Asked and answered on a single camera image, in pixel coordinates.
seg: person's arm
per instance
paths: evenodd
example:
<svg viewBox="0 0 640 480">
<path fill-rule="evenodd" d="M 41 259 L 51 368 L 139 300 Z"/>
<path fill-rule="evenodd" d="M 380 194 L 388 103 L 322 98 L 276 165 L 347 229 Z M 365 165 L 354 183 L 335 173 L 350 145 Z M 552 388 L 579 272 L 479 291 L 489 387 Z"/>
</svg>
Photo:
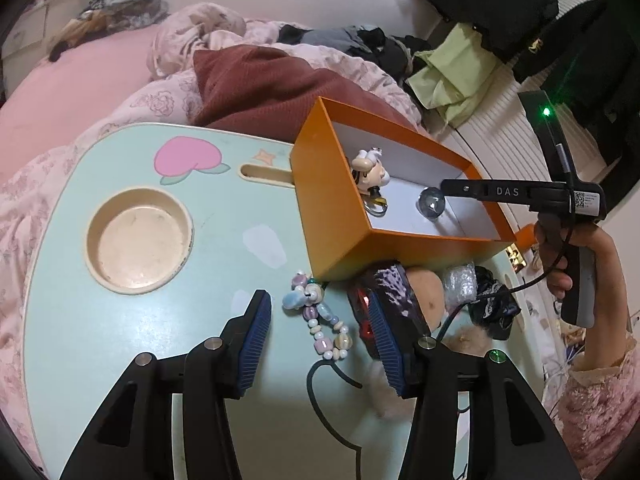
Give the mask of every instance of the person's arm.
<svg viewBox="0 0 640 480">
<path fill-rule="evenodd" d="M 558 251 L 546 242 L 538 224 L 536 239 L 540 244 L 540 259 L 546 269 L 556 259 Z M 591 223 L 575 227 L 571 244 L 588 247 L 596 256 L 595 323 L 587 329 L 584 359 L 580 368 L 594 370 L 620 364 L 626 353 L 628 305 L 625 277 L 616 245 L 611 236 Z M 549 291 L 559 300 L 573 285 L 571 278 L 562 272 L 565 268 L 566 258 L 563 257 L 558 269 L 553 270 L 546 279 Z"/>
</svg>

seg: figurine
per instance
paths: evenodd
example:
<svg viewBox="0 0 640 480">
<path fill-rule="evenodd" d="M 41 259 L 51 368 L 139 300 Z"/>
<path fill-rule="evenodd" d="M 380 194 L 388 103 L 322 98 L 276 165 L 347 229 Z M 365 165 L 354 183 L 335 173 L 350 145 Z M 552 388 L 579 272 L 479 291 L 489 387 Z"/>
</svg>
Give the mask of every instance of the figurine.
<svg viewBox="0 0 640 480">
<path fill-rule="evenodd" d="M 386 199 L 380 195 L 380 188 L 389 183 L 390 177 L 380 162 L 382 150 L 371 148 L 368 152 L 360 150 L 351 161 L 353 179 L 367 212 L 373 216 L 384 216 Z"/>
</svg>

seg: pink sleeve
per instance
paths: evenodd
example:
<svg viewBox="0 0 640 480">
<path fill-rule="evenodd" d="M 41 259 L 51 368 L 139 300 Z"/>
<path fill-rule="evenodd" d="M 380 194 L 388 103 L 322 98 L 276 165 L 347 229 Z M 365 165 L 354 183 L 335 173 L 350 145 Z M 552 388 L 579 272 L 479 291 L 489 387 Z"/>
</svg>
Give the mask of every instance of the pink sleeve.
<svg viewBox="0 0 640 480">
<path fill-rule="evenodd" d="M 558 404 L 562 438 L 585 480 L 616 455 L 640 415 L 640 352 L 629 336 L 620 366 L 580 370 L 581 356 Z"/>
</svg>

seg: black cable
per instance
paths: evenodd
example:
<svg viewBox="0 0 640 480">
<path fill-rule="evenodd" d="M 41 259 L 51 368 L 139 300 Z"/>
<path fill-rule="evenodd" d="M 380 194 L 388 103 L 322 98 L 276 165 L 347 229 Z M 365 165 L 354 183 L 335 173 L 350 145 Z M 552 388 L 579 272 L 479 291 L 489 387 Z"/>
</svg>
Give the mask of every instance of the black cable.
<svg viewBox="0 0 640 480">
<path fill-rule="evenodd" d="M 561 397 L 558 398 L 558 400 L 556 400 L 556 403 L 553 405 L 553 407 L 551 408 L 551 411 L 549 411 L 549 418 L 551 418 L 551 420 L 553 420 L 553 416 L 554 416 L 554 409 L 556 409 L 558 407 L 558 404 L 560 402 Z"/>
<path fill-rule="evenodd" d="M 567 187 L 567 191 L 568 191 L 568 195 L 569 195 L 570 223 L 569 223 L 569 228 L 568 228 L 566 237 L 564 238 L 564 241 L 562 242 L 562 247 L 561 247 L 561 249 L 560 249 L 560 251 L 558 253 L 558 256 L 556 256 L 556 259 L 554 260 L 554 262 L 549 266 L 549 268 L 545 272 L 540 274 L 534 280 L 532 280 L 532 281 L 530 281 L 528 283 L 525 283 L 524 285 L 519 285 L 519 286 L 516 286 L 514 288 L 507 288 L 507 289 L 504 289 L 504 290 L 499 290 L 498 292 L 492 292 L 491 294 L 482 294 L 480 296 L 477 296 L 475 298 L 475 300 L 473 300 L 473 301 L 467 301 L 466 303 L 459 304 L 453 310 L 453 312 L 451 314 L 449 314 L 449 316 L 447 317 L 447 319 L 443 323 L 442 328 L 440 329 L 440 331 L 438 332 L 438 335 L 436 337 L 436 341 L 438 341 L 438 342 L 442 341 L 442 338 L 444 338 L 444 336 L 447 333 L 447 330 L 449 329 L 449 327 L 451 326 L 451 323 L 453 322 L 454 318 L 468 304 L 475 303 L 476 301 L 488 300 L 489 298 L 495 298 L 497 296 L 502 296 L 504 294 L 513 294 L 514 292 L 520 292 L 521 290 L 525 290 L 526 288 L 529 288 L 530 286 L 537 285 L 542 280 L 544 280 L 549 274 L 551 274 L 554 270 L 556 270 L 556 265 L 560 262 L 560 260 L 562 259 L 562 257 L 566 253 L 566 250 L 569 247 L 569 240 L 571 240 L 571 236 L 574 234 L 574 227 L 575 227 L 574 176 L 573 176 L 573 174 L 571 174 L 570 171 L 566 173 L 566 176 L 567 176 L 566 187 Z"/>
<path fill-rule="evenodd" d="M 338 367 L 338 365 L 335 364 L 334 361 L 329 361 L 324 359 L 321 361 L 315 362 L 312 365 L 312 367 L 309 369 L 309 372 L 306 374 L 306 394 L 309 396 L 311 407 L 314 409 L 314 412 L 316 412 L 316 416 L 318 417 L 320 422 L 322 422 L 322 425 L 324 426 L 324 428 L 329 433 L 331 433 L 331 436 L 335 440 L 340 442 L 340 444 L 342 444 L 343 446 L 348 447 L 349 449 L 353 449 L 356 452 L 356 480 L 361 480 L 362 479 L 362 473 L 361 473 L 362 447 L 358 446 L 357 444 L 354 444 L 353 442 L 349 442 L 340 433 L 334 430 L 334 427 L 326 419 L 326 417 L 324 416 L 324 413 L 322 413 L 322 410 L 318 405 L 318 401 L 316 400 L 316 394 L 314 393 L 314 374 L 316 373 L 316 370 L 318 370 L 318 368 L 321 366 L 330 366 L 331 368 L 334 369 L 334 372 L 338 374 L 338 377 L 340 377 L 343 381 L 345 381 L 347 384 L 350 384 L 354 388 L 362 388 L 362 384 L 360 384 L 358 381 L 354 381 L 342 370 L 340 370 L 340 368 Z"/>
</svg>

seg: light green cloth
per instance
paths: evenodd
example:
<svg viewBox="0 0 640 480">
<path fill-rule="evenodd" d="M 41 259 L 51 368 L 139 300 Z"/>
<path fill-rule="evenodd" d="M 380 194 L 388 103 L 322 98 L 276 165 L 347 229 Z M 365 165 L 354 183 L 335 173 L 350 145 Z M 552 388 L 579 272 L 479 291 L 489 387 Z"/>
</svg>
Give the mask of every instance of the light green cloth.
<svg viewBox="0 0 640 480">
<path fill-rule="evenodd" d="M 457 24 L 436 50 L 415 54 L 427 66 L 406 80 L 427 110 L 436 108 L 445 122 L 455 127 L 480 104 L 499 63 L 481 42 L 479 32 Z"/>
</svg>

